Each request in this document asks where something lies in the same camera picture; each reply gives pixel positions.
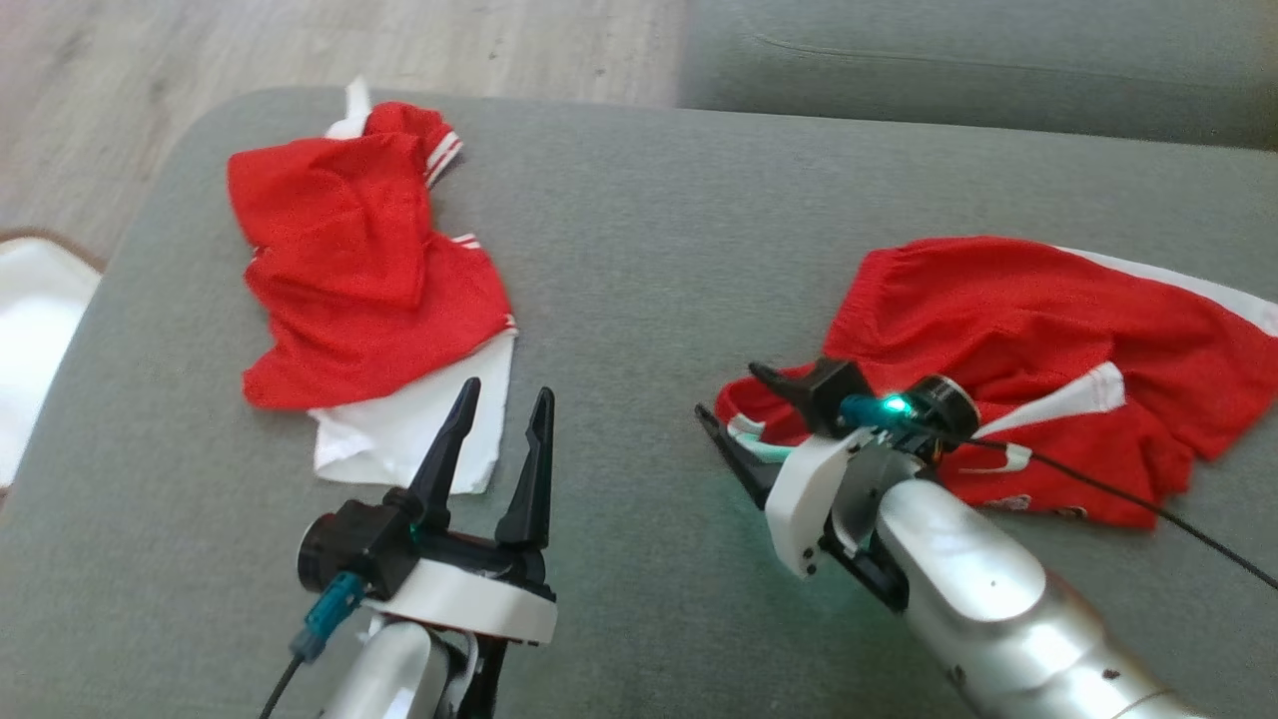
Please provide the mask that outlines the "yellow and grey sofa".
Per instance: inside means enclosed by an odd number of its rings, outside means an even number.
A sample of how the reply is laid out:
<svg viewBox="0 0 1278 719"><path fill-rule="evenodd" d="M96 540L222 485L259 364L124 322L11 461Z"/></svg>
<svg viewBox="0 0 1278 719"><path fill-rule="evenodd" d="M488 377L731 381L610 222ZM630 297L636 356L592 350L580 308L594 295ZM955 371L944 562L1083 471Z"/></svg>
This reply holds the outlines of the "yellow and grey sofa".
<svg viewBox="0 0 1278 719"><path fill-rule="evenodd" d="M999 234L1278 301L1278 152L519 100L412 97L464 142L435 186L520 327L505 513L557 396L558 627L498 677L511 719L971 719L835 564L799 581L694 418L748 361L815 358L863 255ZM0 719L257 719L314 604L305 527L377 487L312 473L314 423L256 412L268 347L227 158L323 132L337 89L210 111L109 263L0 511Z"/></svg>

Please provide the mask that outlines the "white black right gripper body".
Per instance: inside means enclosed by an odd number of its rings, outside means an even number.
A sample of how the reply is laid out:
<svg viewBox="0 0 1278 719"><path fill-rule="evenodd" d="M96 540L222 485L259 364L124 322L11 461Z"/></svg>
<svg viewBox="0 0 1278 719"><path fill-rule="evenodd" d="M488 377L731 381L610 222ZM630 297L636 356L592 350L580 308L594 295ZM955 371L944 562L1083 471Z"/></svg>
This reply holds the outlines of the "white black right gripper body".
<svg viewBox="0 0 1278 719"><path fill-rule="evenodd" d="M877 522L891 488L923 469L920 458L868 428L843 438L809 437L781 465L764 504L782 564L812 579L820 556L829 556L887 609L907 609L907 579L881 541Z"/></svg>

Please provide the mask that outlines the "red shorts white trim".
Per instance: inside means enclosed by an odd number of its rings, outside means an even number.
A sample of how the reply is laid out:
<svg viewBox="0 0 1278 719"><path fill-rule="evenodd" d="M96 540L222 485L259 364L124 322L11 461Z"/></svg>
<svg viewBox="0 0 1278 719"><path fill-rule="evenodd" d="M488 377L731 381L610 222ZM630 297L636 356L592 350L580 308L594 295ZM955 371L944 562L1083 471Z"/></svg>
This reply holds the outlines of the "red shorts white trim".
<svg viewBox="0 0 1278 719"><path fill-rule="evenodd" d="M1008 238L866 254L822 356L877 395L927 374L976 405L944 456L967 504L1151 529L1278 401L1278 305L1095 252Z"/></svg>

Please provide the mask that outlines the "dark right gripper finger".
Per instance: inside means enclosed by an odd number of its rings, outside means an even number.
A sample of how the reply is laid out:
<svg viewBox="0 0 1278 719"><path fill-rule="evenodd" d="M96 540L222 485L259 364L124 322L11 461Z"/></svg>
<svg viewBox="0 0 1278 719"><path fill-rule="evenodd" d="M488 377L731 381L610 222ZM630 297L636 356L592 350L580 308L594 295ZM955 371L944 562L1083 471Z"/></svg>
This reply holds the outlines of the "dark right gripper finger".
<svg viewBox="0 0 1278 719"><path fill-rule="evenodd" d="M697 419L717 447L737 481L748 490L749 499L764 510L780 467L789 458L786 444L767 444L760 439L762 428L751 420L745 427L737 421L723 421L704 404L697 404Z"/></svg>
<svg viewBox="0 0 1278 719"><path fill-rule="evenodd" d="M803 374L786 374L762 361L750 361L749 373L767 391L794 406L813 435L832 435L832 410L829 409L828 377L831 361L814 361Z"/></svg>

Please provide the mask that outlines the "red white basketball jersey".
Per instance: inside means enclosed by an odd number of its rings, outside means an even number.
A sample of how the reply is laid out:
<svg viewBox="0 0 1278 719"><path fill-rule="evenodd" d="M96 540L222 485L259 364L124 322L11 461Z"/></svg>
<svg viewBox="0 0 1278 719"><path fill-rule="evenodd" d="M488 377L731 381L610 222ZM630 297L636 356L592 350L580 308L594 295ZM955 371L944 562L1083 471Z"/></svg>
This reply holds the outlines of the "red white basketball jersey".
<svg viewBox="0 0 1278 719"><path fill-rule="evenodd" d="M410 485L475 377L482 395L451 490L489 485L518 326L478 238L435 227L429 192L461 149L438 111L373 102L357 78L325 135L227 162L252 252L244 282L273 338L243 373L243 395L314 419L318 478Z"/></svg>

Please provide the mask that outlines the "grey sofa seat cushion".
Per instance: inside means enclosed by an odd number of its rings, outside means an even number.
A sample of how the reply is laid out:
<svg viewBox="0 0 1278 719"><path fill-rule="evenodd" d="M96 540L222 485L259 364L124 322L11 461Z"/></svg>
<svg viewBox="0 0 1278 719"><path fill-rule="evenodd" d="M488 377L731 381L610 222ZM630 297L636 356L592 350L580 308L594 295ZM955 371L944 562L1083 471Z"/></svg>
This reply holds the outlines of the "grey sofa seat cushion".
<svg viewBox="0 0 1278 719"><path fill-rule="evenodd" d="M693 0L677 100L1278 149L1278 0Z"/></svg>

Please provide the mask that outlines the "white laundry basket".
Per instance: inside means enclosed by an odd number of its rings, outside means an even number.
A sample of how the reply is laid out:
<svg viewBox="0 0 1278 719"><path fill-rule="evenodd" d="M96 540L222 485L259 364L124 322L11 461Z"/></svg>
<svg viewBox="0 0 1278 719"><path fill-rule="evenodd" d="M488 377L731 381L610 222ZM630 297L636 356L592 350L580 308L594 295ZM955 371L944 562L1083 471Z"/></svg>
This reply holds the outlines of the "white laundry basket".
<svg viewBox="0 0 1278 719"><path fill-rule="evenodd" d="M0 502L101 278L101 263L65 238L0 231Z"/></svg>

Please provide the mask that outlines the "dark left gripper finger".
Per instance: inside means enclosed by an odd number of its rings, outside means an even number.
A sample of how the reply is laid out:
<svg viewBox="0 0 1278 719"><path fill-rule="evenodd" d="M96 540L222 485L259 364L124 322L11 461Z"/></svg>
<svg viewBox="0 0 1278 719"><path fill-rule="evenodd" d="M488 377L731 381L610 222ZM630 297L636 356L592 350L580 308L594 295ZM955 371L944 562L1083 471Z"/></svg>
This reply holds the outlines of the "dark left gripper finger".
<svg viewBox="0 0 1278 719"><path fill-rule="evenodd" d="M495 541L507 549L544 550L550 543L555 405L553 390L541 388L527 423L528 451L518 485L495 529Z"/></svg>
<svg viewBox="0 0 1278 719"><path fill-rule="evenodd" d="M449 497L452 475L456 473L466 435L472 430L481 392L482 381L478 377L466 378L417 474L412 478L412 484L406 489L412 526L450 527Z"/></svg>

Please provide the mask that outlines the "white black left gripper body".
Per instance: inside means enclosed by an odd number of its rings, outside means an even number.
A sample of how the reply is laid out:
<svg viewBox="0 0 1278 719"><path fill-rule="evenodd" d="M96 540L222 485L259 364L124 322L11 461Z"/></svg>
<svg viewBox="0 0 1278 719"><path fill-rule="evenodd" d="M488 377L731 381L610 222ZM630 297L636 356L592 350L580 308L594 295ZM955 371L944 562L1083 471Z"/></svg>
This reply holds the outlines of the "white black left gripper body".
<svg viewBox="0 0 1278 719"><path fill-rule="evenodd" d="M364 719L495 719L507 649L547 645L558 623L543 550L469 535L429 538L368 607Z"/></svg>

